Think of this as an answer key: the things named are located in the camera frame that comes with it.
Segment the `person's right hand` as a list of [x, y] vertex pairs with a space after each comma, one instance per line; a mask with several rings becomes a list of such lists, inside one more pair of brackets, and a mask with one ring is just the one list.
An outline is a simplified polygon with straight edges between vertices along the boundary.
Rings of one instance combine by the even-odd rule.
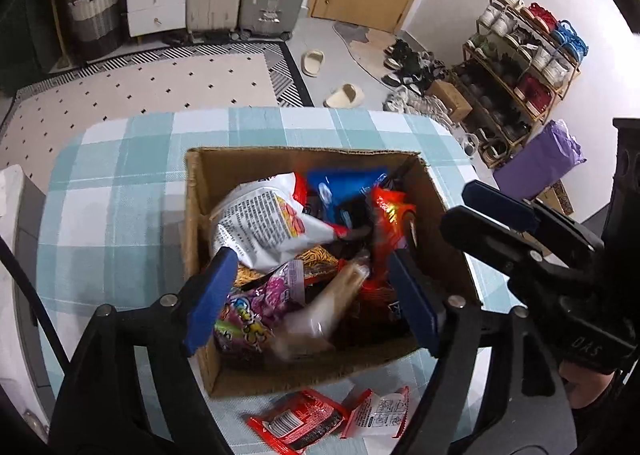
[[560, 364], [559, 374], [565, 381], [565, 392], [572, 409], [583, 409], [596, 401], [614, 378], [614, 374], [603, 375], [569, 361]]

